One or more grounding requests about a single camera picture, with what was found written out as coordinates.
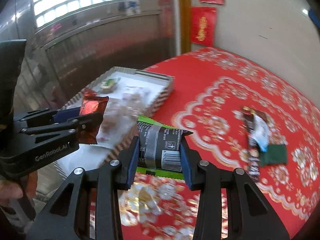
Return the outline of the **red orange snack packet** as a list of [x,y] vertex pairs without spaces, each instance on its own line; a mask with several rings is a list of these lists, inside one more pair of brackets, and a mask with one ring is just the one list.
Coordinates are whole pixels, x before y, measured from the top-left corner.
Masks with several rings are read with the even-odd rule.
[[109,101],[108,96],[99,96],[97,92],[85,88],[80,107],[78,142],[80,144],[96,145],[100,125]]

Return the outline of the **clear brown snack bag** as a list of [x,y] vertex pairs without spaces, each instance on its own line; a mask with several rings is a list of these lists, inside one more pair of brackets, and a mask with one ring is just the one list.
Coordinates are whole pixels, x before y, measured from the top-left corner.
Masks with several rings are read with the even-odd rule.
[[146,87],[125,86],[119,98],[110,98],[100,125],[97,142],[113,142],[144,113],[150,90]]

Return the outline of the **dark green snack packet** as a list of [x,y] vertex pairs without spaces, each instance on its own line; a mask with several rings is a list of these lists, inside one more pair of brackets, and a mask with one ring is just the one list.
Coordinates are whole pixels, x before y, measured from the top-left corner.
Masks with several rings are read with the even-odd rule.
[[260,152],[260,166],[286,165],[287,148],[284,144],[268,145],[266,152]]

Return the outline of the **blue white snack packet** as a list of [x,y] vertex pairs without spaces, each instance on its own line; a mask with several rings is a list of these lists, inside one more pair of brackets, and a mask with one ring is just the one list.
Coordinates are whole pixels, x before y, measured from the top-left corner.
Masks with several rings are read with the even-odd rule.
[[253,131],[249,135],[250,139],[259,146],[261,152],[267,152],[269,144],[269,129],[267,123],[258,116],[253,115]]

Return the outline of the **black green snack packet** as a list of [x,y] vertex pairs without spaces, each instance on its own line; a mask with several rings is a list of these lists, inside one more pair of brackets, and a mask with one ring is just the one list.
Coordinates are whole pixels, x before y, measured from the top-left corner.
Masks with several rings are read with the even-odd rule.
[[138,167],[182,173],[180,144],[192,132],[161,124],[146,116],[137,120],[139,136]]

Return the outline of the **green cookie packet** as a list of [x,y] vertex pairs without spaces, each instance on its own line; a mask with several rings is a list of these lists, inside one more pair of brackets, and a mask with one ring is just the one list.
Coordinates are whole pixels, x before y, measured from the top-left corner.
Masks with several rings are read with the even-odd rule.
[[105,94],[112,93],[116,89],[119,81],[120,81],[119,77],[105,79],[100,84],[100,91]]

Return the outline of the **long dark chocolate bar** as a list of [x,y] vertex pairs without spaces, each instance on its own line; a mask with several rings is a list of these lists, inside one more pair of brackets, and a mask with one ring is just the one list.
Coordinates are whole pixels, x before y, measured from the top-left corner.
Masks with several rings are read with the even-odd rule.
[[266,122],[266,115],[265,113],[258,111],[256,109],[253,109],[248,106],[242,107],[242,118],[244,121],[245,129],[246,129],[246,135],[247,135],[247,141],[248,141],[248,168],[247,173],[250,176],[250,178],[257,183],[260,178],[260,158],[259,154],[261,152],[258,145],[253,142],[249,135],[253,131],[253,115],[257,114],[263,120]]

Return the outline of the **striped white storage box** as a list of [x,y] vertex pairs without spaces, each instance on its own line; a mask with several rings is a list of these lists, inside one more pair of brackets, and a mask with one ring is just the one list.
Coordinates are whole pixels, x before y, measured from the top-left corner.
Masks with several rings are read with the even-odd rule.
[[92,170],[115,159],[137,133],[137,119],[152,117],[174,88],[174,77],[124,67],[113,67],[87,87],[109,101],[100,126],[97,143],[80,148],[54,166],[67,176],[76,167]]

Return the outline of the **metal roller door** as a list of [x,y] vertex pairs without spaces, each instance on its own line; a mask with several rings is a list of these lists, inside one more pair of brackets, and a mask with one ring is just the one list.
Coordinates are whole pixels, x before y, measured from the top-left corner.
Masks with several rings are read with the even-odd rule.
[[178,0],[1,0],[1,40],[26,40],[16,113],[58,109],[112,67],[178,53]]

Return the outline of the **red floral tablecloth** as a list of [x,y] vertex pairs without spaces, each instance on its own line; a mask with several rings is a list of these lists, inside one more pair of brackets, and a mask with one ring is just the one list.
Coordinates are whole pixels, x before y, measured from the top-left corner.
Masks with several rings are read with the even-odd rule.
[[[270,142],[285,145],[287,164],[260,169],[259,189],[293,237],[319,202],[319,109],[265,68],[221,49],[204,48],[148,71],[173,76],[174,90],[154,119],[191,131],[191,148],[219,168],[247,167],[242,107],[263,111]],[[200,194],[182,180],[138,173],[121,194],[125,239],[191,239]]]

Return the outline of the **red wall poster lower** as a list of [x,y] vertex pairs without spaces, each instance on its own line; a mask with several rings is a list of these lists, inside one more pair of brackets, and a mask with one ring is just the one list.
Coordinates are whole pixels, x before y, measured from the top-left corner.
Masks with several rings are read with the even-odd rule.
[[206,47],[214,44],[215,7],[191,7],[190,41]]

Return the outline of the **wooden door frame post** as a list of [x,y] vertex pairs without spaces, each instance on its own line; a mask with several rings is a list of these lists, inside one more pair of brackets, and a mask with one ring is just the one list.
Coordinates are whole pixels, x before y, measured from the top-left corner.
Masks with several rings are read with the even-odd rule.
[[190,7],[191,7],[191,0],[179,0],[180,44],[181,44],[181,53],[182,54],[185,54],[185,53],[188,53],[191,51]]

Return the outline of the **blue object on wall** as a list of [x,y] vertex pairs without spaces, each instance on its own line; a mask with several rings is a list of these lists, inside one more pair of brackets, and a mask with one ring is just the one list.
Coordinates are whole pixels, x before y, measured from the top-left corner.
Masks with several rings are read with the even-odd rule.
[[310,18],[310,20],[313,22],[313,24],[318,28],[320,29],[320,20],[319,18],[317,17],[316,13],[310,9],[308,11],[308,17]]

